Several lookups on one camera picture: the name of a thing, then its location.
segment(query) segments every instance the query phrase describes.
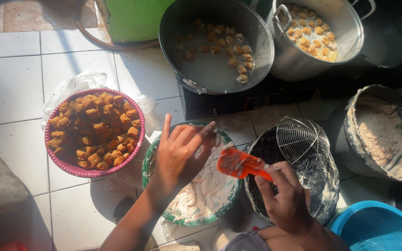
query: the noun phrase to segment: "hand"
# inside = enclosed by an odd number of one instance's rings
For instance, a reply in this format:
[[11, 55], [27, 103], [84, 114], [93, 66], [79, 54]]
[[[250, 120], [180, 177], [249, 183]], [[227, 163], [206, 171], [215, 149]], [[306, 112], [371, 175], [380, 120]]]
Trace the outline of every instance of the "hand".
[[266, 170], [277, 186], [274, 196], [271, 186], [265, 178], [255, 177], [265, 203], [266, 211], [272, 222], [289, 234], [304, 234], [315, 221], [308, 213], [305, 191], [300, 185], [296, 172], [287, 161], [273, 164], [274, 169]]
[[[170, 134], [171, 115], [165, 116], [155, 171], [150, 182], [158, 182], [164, 195], [174, 195], [201, 171], [212, 151], [203, 145], [215, 128], [215, 122], [201, 125], [178, 125]], [[197, 158], [195, 152], [202, 146]]]

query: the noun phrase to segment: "green bowl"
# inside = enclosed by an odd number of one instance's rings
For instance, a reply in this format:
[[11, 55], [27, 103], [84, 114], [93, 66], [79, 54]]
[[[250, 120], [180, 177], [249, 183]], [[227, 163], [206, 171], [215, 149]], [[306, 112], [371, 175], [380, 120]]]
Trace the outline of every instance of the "green bowl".
[[[177, 125], [186, 125], [189, 122], [183, 122]], [[201, 122], [190, 122], [194, 125], [201, 125], [201, 126], [206, 126], [207, 123], [201, 123]], [[177, 126], [174, 125], [170, 128], [171, 131], [173, 131], [173, 129]], [[229, 136], [227, 136], [227, 134], [225, 132], [223, 132], [222, 130], [220, 130], [219, 128], [215, 128], [218, 133], [221, 135], [221, 141], [223, 144], [227, 144], [229, 142], [231, 142], [231, 138], [229, 138]], [[159, 135], [151, 144], [151, 146], [148, 148], [147, 154], [145, 155], [145, 160], [143, 162], [142, 165], [142, 185], [145, 188], [149, 181], [150, 181], [150, 174], [148, 172], [149, 168], [154, 168], [154, 154], [156, 153], [156, 150], [158, 149], [159, 146], [159, 141], [161, 139], [161, 135]], [[199, 219], [196, 221], [189, 221], [187, 223], [185, 223], [185, 219], [181, 219], [178, 221], [175, 221], [175, 216], [173, 216], [172, 214], [168, 213], [168, 212], [164, 212], [162, 214], [162, 217], [164, 217], [164, 219], [175, 223], [176, 225], [183, 225], [183, 226], [200, 226], [200, 225], [206, 225], [209, 223], [212, 223], [216, 220], [218, 220], [221, 216], [223, 216], [227, 210], [229, 210], [232, 205], [234, 204], [235, 200], [237, 199], [238, 195], [239, 195], [239, 191], [241, 188], [241, 184], [243, 183], [242, 179], [238, 179], [237, 184], [234, 185], [232, 187], [232, 193], [231, 195], [227, 198], [229, 203], [227, 203], [226, 205], [224, 205], [222, 208], [220, 208], [215, 214], [210, 215], [208, 217], [205, 217], [203, 219]]]

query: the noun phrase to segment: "blue plastic basket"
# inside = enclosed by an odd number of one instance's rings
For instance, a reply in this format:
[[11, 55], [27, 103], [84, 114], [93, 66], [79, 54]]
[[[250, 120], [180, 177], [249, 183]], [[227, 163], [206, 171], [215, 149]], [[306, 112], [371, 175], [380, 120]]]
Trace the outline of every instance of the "blue plastic basket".
[[352, 251], [402, 251], [402, 212], [378, 201], [347, 208], [330, 226]]

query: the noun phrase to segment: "coiled hose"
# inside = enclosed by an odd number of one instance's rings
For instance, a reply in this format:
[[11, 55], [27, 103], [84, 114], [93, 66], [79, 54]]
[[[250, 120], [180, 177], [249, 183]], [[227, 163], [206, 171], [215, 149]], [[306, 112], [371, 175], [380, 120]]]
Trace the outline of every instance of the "coiled hose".
[[82, 24], [79, 21], [79, 15], [78, 15], [78, 13], [81, 13], [82, 9], [80, 9], [80, 12], [75, 11], [74, 22], [77, 25], [77, 27], [79, 28], [79, 30], [81, 31], [81, 33], [87, 39], [91, 40], [93, 43], [95, 43], [101, 47], [104, 47], [107, 49], [112, 49], [112, 50], [139, 50], [139, 49], [145, 49], [145, 48], [152, 47], [152, 46], [159, 44], [159, 39], [153, 39], [151, 41], [141, 43], [141, 44], [124, 45], [124, 46], [119, 46], [119, 45], [115, 45], [112, 43], [103, 42], [102, 40], [92, 36], [85, 28], [83, 28]]

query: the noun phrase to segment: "red plastic bag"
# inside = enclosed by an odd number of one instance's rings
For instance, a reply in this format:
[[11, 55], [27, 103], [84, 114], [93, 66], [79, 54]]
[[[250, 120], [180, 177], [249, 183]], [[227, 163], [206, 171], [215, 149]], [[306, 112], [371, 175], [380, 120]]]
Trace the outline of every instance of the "red plastic bag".
[[28, 251], [23, 243], [15, 241], [9, 242], [0, 248], [0, 251]]

